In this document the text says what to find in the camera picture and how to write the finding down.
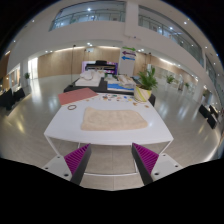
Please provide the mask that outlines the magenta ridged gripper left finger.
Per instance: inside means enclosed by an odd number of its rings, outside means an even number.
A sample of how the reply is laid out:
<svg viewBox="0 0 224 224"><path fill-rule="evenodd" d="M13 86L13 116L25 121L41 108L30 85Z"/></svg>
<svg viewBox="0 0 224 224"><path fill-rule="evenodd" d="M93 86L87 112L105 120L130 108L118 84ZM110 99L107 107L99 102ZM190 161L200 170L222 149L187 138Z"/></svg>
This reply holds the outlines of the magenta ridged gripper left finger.
<svg viewBox="0 0 224 224"><path fill-rule="evenodd" d="M64 157L65 162L72 174L72 183L76 185L81 183L91 153L91 145L87 144L74 150Z"/></svg>

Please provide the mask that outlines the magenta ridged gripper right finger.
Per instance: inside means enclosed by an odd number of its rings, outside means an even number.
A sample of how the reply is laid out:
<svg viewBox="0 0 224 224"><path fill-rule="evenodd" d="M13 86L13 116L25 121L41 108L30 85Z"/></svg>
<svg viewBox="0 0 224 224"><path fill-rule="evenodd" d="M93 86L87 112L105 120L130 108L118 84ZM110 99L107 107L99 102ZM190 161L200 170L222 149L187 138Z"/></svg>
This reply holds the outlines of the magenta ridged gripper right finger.
<svg viewBox="0 0 224 224"><path fill-rule="evenodd" d="M151 177L151 173L159 155L136 143L132 144L132 155L143 183L145 185L152 183L153 179Z"/></svg>

